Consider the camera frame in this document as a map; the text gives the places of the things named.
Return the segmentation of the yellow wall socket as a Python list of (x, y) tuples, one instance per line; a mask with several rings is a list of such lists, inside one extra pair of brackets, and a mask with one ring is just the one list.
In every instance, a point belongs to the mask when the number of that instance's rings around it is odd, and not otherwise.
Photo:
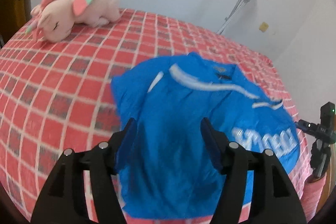
[(266, 22), (262, 22), (262, 24), (260, 24), (259, 30), (261, 32), (266, 32), (266, 30), (269, 28), (269, 24)]

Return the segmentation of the red checkered bed sheet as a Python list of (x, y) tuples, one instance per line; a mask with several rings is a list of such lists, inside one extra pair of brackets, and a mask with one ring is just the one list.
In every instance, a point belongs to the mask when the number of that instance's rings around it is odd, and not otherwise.
[(118, 129), (113, 76), (155, 56), (190, 52), (237, 64), (297, 118), (268, 57), (189, 23), (125, 9), (117, 24), (77, 25), (56, 44), (19, 30), (1, 49), (1, 184), (23, 218), (65, 148), (91, 149)]

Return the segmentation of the pink unicorn plush toy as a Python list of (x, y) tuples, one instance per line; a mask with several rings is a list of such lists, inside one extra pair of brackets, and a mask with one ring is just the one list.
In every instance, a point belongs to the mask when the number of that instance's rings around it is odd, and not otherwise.
[(49, 42), (61, 42), (75, 24), (105, 26), (120, 20), (120, 0), (41, 0), (31, 10), (33, 21), (26, 35), (36, 40), (40, 34)]

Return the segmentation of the blue puffer jacket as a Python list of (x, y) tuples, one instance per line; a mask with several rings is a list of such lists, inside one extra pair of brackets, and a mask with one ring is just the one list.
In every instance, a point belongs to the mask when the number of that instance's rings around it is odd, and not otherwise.
[(271, 149), (287, 172), (299, 139), (282, 100), (266, 96), (237, 65), (196, 53), (144, 61), (112, 78), (122, 125), (137, 132), (117, 154), (124, 210), (134, 218), (188, 219), (215, 211), (225, 177), (211, 162), (201, 134), (207, 118), (248, 151)]

